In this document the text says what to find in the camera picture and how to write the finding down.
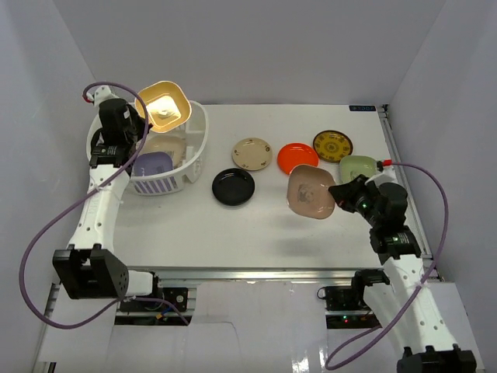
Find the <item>pink square panda dish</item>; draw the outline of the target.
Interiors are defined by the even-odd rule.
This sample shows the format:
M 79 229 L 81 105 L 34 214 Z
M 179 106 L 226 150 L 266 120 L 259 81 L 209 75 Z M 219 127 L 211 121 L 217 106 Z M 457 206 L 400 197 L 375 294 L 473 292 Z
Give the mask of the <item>pink square panda dish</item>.
M 335 200 L 328 191 L 335 186 L 331 173 L 310 165 L 292 169 L 287 185 L 287 204 L 293 213 L 323 220 L 331 216 Z

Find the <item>purple square panda dish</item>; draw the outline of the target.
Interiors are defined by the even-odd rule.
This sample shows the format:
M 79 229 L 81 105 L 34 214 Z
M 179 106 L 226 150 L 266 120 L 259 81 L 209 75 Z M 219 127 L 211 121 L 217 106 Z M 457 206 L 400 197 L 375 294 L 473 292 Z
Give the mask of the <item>purple square panda dish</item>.
M 166 153 L 153 152 L 137 157 L 133 167 L 133 176 L 155 176 L 172 170 L 172 160 Z M 154 195 L 173 191 L 172 184 L 168 179 L 136 182 L 134 189 L 138 194 Z

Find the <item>yellow square panda dish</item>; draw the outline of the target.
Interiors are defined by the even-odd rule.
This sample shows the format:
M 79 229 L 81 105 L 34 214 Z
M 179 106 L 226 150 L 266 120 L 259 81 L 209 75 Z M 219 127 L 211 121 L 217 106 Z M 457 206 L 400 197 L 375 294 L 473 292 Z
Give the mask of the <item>yellow square panda dish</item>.
M 137 112 L 143 118 L 148 114 L 148 123 L 155 133 L 170 132 L 187 122 L 192 107 L 183 90 L 174 82 L 160 81 L 142 89 L 135 99 Z

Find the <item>cream square panda dish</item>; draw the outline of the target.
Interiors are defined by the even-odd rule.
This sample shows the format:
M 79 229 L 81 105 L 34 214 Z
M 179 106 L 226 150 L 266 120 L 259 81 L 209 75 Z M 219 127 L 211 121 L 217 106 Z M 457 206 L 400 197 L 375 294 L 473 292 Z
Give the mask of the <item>cream square panda dish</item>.
M 140 154 L 144 155 L 153 152 L 166 153 L 171 158 L 173 167 L 176 168 L 186 154 L 186 140 L 174 135 L 158 134 L 147 139 Z

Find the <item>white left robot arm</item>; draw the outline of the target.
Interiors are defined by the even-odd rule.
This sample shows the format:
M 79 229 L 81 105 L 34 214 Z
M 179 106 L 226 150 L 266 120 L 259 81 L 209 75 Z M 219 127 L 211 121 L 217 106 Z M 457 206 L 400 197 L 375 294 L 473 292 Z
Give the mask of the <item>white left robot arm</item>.
M 159 308 L 164 291 L 150 272 L 129 270 L 114 252 L 114 231 L 123 192 L 130 182 L 137 143 L 148 126 L 121 98 L 99 104 L 101 123 L 90 147 L 89 193 L 67 249 L 52 263 L 71 299 L 137 297 L 148 310 Z

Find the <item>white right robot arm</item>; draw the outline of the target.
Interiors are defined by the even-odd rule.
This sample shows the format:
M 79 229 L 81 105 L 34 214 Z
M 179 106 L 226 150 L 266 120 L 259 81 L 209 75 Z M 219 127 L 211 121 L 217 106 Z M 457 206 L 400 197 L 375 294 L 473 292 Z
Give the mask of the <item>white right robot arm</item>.
M 459 346 L 424 278 L 419 244 L 405 223 L 407 191 L 397 183 L 377 186 L 363 175 L 328 191 L 338 207 L 370 225 L 370 244 L 381 267 L 358 270 L 350 298 L 376 316 L 378 336 L 388 337 L 401 356 L 396 370 L 474 372 L 474 353 Z

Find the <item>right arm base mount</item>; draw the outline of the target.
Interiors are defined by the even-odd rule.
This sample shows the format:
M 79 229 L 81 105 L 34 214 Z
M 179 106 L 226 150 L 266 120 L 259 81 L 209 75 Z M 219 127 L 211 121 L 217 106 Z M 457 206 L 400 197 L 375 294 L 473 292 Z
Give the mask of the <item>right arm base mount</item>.
M 325 303 L 327 329 L 369 329 L 380 323 L 371 309 L 356 299 L 350 286 L 326 286 L 316 296 Z

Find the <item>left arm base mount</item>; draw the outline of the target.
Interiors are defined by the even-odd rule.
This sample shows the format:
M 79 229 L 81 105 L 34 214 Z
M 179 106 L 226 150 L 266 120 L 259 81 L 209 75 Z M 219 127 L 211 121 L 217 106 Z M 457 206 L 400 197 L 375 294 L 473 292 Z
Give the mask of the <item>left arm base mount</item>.
M 188 288 L 156 288 L 151 295 L 139 295 L 121 302 L 116 324 L 140 326 L 188 325 Z

